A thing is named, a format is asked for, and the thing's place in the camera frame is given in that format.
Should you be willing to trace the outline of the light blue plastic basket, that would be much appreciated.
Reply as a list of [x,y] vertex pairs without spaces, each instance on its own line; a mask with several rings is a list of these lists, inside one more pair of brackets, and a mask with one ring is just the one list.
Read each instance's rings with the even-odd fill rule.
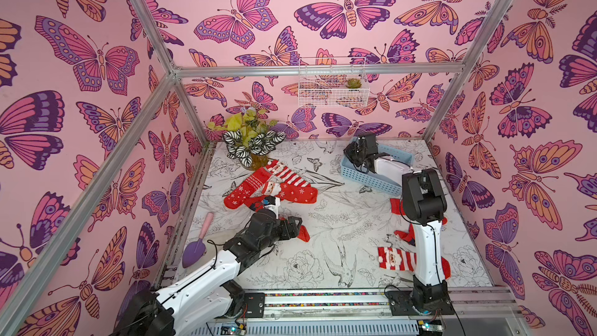
[[[401,149],[383,144],[378,144],[378,150],[379,152],[388,153],[394,160],[405,163],[408,166],[413,166],[414,164],[413,153],[405,152]],[[402,195],[401,184],[396,183],[383,175],[374,174],[371,171],[366,172],[365,168],[355,167],[346,156],[340,163],[340,172],[343,177],[369,186],[376,191],[384,192],[395,198],[400,198]]]

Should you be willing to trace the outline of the red santa snowflake sock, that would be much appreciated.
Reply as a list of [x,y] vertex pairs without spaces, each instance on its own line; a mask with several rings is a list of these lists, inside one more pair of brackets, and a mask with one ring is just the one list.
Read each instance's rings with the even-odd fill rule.
[[287,201],[298,204],[315,204],[319,191],[311,186],[296,186],[288,183],[267,182],[260,190],[261,194],[248,198],[244,205],[253,211],[269,205],[269,198],[278,198],[280,201]]
[[279,240],[298,238],[306,243],[310,240],[310,235],[306,227],[303,226],[303,220],[294,216],[280,219],[279,234]]

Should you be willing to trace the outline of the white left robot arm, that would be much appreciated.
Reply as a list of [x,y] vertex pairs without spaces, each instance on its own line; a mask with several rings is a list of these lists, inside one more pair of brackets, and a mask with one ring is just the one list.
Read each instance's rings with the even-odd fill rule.
[[263,250],[297,238],[302,226],[301,218],[279,219],[270,208],[253,213],[209,262],[171,286],[134,295],[112,334],[185,335],[218,317],[242,314],[245,291],[236,277],[258,262]]

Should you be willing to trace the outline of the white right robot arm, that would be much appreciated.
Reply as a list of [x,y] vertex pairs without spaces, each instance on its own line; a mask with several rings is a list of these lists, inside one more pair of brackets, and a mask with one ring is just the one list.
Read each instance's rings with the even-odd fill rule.
[[359,135],[345,147],[341,172],[345,177],[400,198],[401,216],[414,232],[416,264],[410,302],[419,314],[449,304],[442,267],[441,228],[446,196],[434,168],[416,170],[413,156],[379,146],[376,135]]

